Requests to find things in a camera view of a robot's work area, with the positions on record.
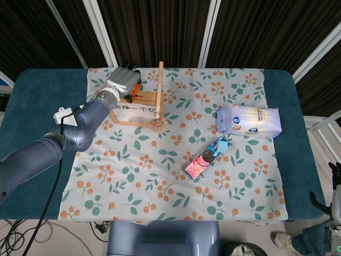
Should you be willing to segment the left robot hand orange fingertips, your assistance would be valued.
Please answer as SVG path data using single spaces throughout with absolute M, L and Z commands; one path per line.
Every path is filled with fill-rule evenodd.
M 141 72 L 137 69 L 136 64 L 124 62 L 107 78 L 105 86 L 113 87 L 118 91 L 120 99 L 125 99 L 128 103 L 132 103 L 133 90 L 140 83 Z

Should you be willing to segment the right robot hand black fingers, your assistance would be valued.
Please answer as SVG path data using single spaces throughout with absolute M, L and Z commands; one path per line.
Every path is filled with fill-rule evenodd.
M 328 163 L 332 172 L 332 202 L 330 206 L 323 205 L 316 200 L 314 192 L 309 192 L 312 205 L 324 214 L 331 217 L 336 226 L 340 226 L 340 163 Z

